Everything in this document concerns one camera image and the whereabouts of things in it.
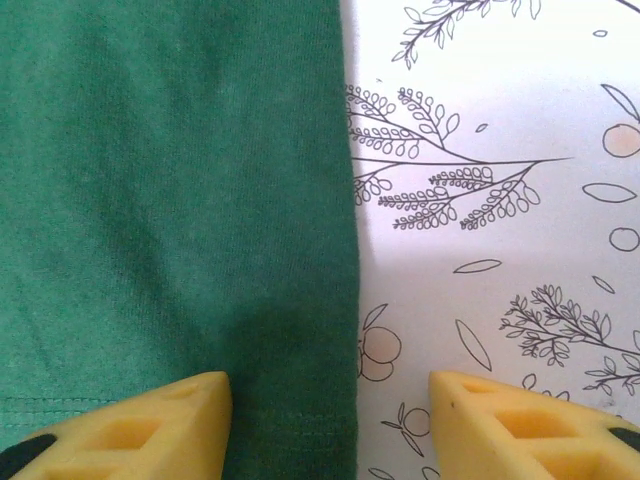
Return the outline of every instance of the green fabric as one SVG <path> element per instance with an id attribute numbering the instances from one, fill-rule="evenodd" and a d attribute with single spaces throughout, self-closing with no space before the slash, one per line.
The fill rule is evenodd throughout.
<path id="1" fill-rule="evenodd" d="M 225 370 L 225 478 L 355 477 L 338 0 L 1 8 L 0 447 Z"/>

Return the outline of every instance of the stitching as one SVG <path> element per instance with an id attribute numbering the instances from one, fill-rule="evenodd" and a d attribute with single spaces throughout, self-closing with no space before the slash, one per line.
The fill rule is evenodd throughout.
<path id="1" fill-rule="evenodd" d="M 317 419 L 323 420 L 326 418 L 335 418 L 335 419 L 350 419 L 351 415 L 334 415 L 334 414 L 307 414 L 307 413 L 292 413 L 292 412 L 279 412 L 277 410 L 263 410 L 263 409 L 245 409 L 239 412 L 240 416 L 249 414 L 257 414 L 261 416 L 270 416 L 270 417 L 289 417 L 289 418 L 298 418 L 298 419 Z"/>
<path id="2" fill-rule="evenodd" d="M 278 428 L 278 426 L 274 425 L 272 428 L 263 428 L 263 430 L 267 430 L 269 432 L 278 432 L 282 433 L 282 428 Z M 302 432 L 298 430 L 288 431 L 286 432 L 290 435 L 299 435 L 301 437 L 328 437 L 333 435 L 346 435 L 348 432 Z"/>
<path id="3" fill-rule="evenodd" d="M 1 414 L 12 413 L 18 415 L 46 415 L 51 413 L 84 413 L 86 410 L 2 410 Z"/>
<path id="4" fill-rule="evenodd" d="M 101 398 L 85 398 L 85 397 L 76 397 L 76 398 L 0 397 L 0 401 L 2 401 L 2 400 L 20 400 L 20 401 L 34 400 L 34 401 L 37 401 L 37 402 L 54 402 L 54 403 L 58 403 L 58 402 L 62 402 L 62 403 L 69 403 L 69 402 L 108 403 L 108 402 L 115 402 L 116 401 L 116 400 L 105 400 L 105 399 L 101 399 Z"/>
<path id="5" fill-rule="evenodd" d="M 331 452 L 331 451 L 335 451 L 337 450 L 336 446 L 332 446 L 332 447 L 316 447 L 316 448 L 306 448 L 306 447 L 285 447 L 283 445 L 279 445 L 276 447 L 279 450 L 288 452 L 288 451 L 294 451 L 294 452 Z"/>
<path id="6" fill-rule="evenodd" d="M 42 425 L 41 423 L 38 422 L 32 422 L 32 423 L 5 423 L 3 425 L 3 427 L 6 428 L 15 428 L 15 427 L 33 427 L 35 425 Z"/>

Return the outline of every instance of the fern drawing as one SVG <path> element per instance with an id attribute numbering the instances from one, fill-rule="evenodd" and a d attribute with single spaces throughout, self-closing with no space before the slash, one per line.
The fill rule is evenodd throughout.
<path id="1" fill-rule="evenodd" d="M 447 142 L 458 130 L 458 113 L 447 114 L 433 97 L 410 88 L 400 88 L 397 99 L 412 122 L 396 120 L 396 103 L 377 93 L 348 85 L 346 89 L 349 135 L 371 157 L 353 157 L 369 168 L 354 178 L 356 205 L 377 198 L 378 205 L 407 212 L 393 228 L 400 230 L 435 229 L 458 221 L 463 230 L 476 230 L 498 219 L 526 213 L 540 203 L 540 196 L 527 183 L 527 176 L 538 165 L 569 158 L 484 161 L 449 148 Z M 487 125 L 476 128 L 481 133 Z M 432 152 L 447 161 L 429 161 Z M 392 169 L 438 168 L 429 177 L 429 187 L 413 192 L 394 193 L 393 183 L 384 175 Z M 461 215 L 459 200 L 477 199 L 475 208 Z"/>

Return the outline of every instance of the branch drawing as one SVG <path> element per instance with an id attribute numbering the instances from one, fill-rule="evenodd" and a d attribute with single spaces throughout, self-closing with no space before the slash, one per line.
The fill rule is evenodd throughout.
<path id="1" fill-rule="evenodd" d="M 538 193 L 525 181 L 527 175 L 542 163 L 570 159 L 485 161 L 456 152 L 447 140 L 460 126 L 460 115 L 447 116 L 444 105 L 421 91 L 398 90 L 398 100 L 413 124 L 393 118 L 396 104 L 377 93 L 348 85 L 346 100 L 351 140 L 377 152 L 374 157 L 352 158 L 368 168 L 354 178 L 356 205 L 379 197 L 382 207 L 412 212 L 395 220 L 393 227 L 400 230 L 435 229 L 456 221 L 456 207 L 464 197 L 476 197 L 479 203 L 460 220 L 463 230 L 526 213 L 540 203 Z M 448 161 L 425 160 L 429 151 L 445 155 Z M 429 178 L 432 188 L 391 194 L 393 184 L 382 174 L 401 167 L 444 169 Z"/>
<path id="2" fill-rule="evenodd" d="M 421 457 L 424 457 L 422 449 L 418 445 L 416 438 L 426 437 L 431 431 L 430 415 L 423 408 L 412 408 L 405 413 L 405 404 L 402 402 L 398 409 L 398 417 L 396 422 L 383 421 L 383 425 L 399 430 L 402 438 L 407 442 L 411 449 Z"/>
<path id="3" fill-rule="evenodd" d="M 600 85 L 605 92 L 629 115 L 634 124 L 640 125 L 640 113 L 631 99 L 613 85 Z M 602 148 L 616 158 L 628 158 L 640 152 L 640 130 L 628 123 L 618 123 L 605 130 L 602 135 Z"/>
<path id="4" fill-rule="evenodd" d="M 640 246 L 640 235 L 633 228 L 614 228 L 609 234 L 609 243 L 620 252 L 633 252 Z"/>
<path id="5" fill-rule="evenodd" d="M 431 38 L 440 49 L 444 49 L 446 39 L 453 40 L 456 25 L 465 15 L 475 14 L 481 18 L 487 16 L 492 5 L 497 3 L 511 4 L 511 14 L 515 18 L 523 3 L 529 4 L 529 14 L 535 20 L 542 8 L 541 0 L 434 0 L 431 7 L 423 12 L 415 8 L 405 7 L 404 12 L 413 22 L 404 31 L 407 40 L 400 42 L 402 50 L 395 54 L 392 62 L 404 61 L 407 69 L 418 61 L 416 44 L 421 38 Z"/>
<path id="6" fill-rule="evenodd" d="M 489 354 L 478 340 L 473 331 L 467 327 L 467 325 L 462 321 L 456 319 L 456 329 L 458 330 L 458 336 L 460 337 L 460 341 L 464 348 L 469 352 L 476 362 L 482 365 L 485 369 L 492 371 L 491 367 L 491 359 L 489 358 Z"/>
<path id="7" fill-rule="evenodd" d="M 537 383 L 538 377 L 536 376 L 536 374 L 530 373 L 522 379 L 522 388 L 524 388 L 525 390 L 533 391 L 533 387 L 535 387 Z M 569 392 L 567 392 L 566 390 L 563 390 L 557 395 L 553 395 L 549 390 L 543 390 L 541 393 L 543 395 L 548 395 L 550 397 L 556 397 L 567 401 L 571 398 L 571 395 L 569 395 Z"/>
<path id="8" fill-rule="evenodd" d="M 607 341 L 612 329 L 611 318 L 598 310 L 583 313 L 582 307 L 571 299 L 564 300 L 560 287 L 544 285 L 531 291 L 528 298 L 517 295 L 511 308 L 502 318 L 500 330 L 507 338 L 519 338 L 523 356 L 544 358 L 547 365 L 564 367 L 571 355 L 572 344 L 600 348 L 609 355 L 618 355 L 624 361 L 624 370 L 611 356 L 603 358 L 604 367 L 585 372 L 597 378 L 584 390 L 602 390 L 611 395 L 612 385 L 620 384 L 629 395 L 640 385 L 640 330 L 633 331 L 634 348 L 624 348 Z"/>
<path id="9" fill-rule="evenodd" d="M 388 304 L 371 310 L 362 325 L 362 337 L 358 339 L 358 377 L 372 382 L 382 382 L 394 371 L 393 362 L 400 356 L 402 341 L 385 327 L 374 327 Z"/>

